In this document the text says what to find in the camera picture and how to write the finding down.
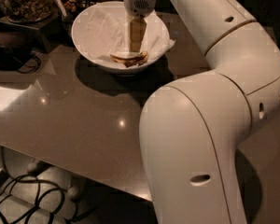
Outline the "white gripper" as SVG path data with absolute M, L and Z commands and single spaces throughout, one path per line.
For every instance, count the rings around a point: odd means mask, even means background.
M 133 16 L 129 20 L 129 51 L 139 52 L 147 28 L 144 17 L 150 15 L 156 0 L 123 0 L 127 13 Z

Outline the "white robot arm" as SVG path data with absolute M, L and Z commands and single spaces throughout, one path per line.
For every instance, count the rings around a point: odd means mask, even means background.
M 146 13 L 155 0 L 124 0 Z M 280 106 L 280 50 L 236 0 L 170 0 L 209 71 L 156 90 L 139 124 L 159 224 L 246 224 L 235 152 Z

